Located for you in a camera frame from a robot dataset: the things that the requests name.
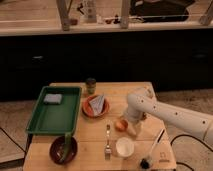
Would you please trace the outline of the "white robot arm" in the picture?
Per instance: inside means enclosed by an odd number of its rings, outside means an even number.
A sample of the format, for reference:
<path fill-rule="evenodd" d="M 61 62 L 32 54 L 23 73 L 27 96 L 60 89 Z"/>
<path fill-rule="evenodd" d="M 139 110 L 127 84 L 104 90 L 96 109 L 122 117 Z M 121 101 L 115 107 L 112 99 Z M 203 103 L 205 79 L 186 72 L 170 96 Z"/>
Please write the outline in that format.
<path fill-rule="evenodd" d="M 127 94 L 124 117 L 136 124 L 143 113 L 167 121 L 213 146 L 213 115 L 162 103 L 154 99 L 149 89 L 141 87 Z"/>

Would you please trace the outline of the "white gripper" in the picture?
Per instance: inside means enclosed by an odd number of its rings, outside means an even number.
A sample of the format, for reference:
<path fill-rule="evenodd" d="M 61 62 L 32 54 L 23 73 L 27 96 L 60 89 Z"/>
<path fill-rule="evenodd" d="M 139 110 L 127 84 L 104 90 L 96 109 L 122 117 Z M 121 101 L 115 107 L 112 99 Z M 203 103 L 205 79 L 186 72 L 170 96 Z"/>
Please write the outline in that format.
<path fill-rule="evenodd" d="M 142 119 L 143 112 L 138 111 L 131 106 L 128 106 L 124 111 L 123 116 L 127 121 L 131 122 L 127 126 L 127 133 L 131 136 L 136 136 L 137 132 L 133 124 L 137 124 Z"/>

